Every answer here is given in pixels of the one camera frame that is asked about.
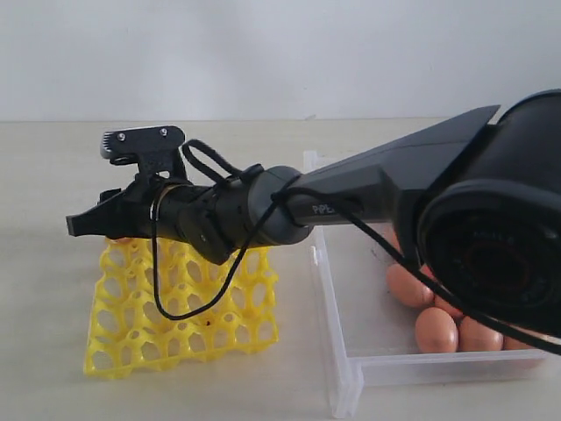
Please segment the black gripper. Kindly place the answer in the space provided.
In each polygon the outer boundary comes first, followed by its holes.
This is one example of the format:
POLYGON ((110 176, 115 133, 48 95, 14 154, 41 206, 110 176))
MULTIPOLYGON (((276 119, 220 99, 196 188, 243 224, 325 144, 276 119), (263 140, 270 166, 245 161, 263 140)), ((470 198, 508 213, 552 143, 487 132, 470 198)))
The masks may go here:
POLYGON ((179 187, 192 188, 193 183, 157 175, 147 185, 135 178, 126 188, 105 190, 99 196, 98 206, 66 216, 67 233, 73 237, 147 239, 151 235, 154 203, 163 197, 166 189, 179 187))

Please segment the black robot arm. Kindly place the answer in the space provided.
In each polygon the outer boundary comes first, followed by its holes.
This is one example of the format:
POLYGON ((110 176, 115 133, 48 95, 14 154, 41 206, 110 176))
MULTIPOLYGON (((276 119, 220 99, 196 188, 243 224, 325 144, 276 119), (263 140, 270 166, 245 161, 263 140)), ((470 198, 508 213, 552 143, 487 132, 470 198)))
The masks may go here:
POLYGON ((560 93, 479 107, 307 174, 231 165, 174 125, 106 132, 101 155, 136 165, 124 189, 67 218, 71 236, 164 238, 226 262, 315 226, 388 222, 405 268, 482 323, 560 334, 560 93))

